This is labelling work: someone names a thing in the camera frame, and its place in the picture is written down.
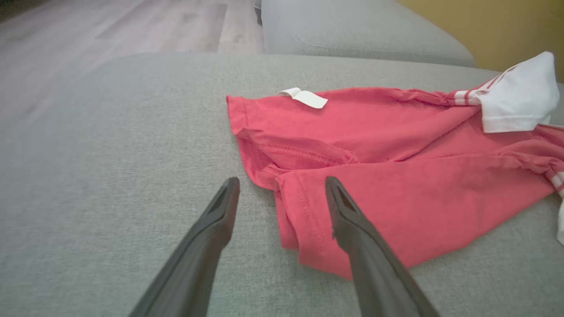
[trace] laminate floor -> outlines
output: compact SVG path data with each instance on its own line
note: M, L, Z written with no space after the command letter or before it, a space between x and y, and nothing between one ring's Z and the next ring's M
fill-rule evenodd
M111 59L263 50L253 0L48 1L0 24L0 140Z

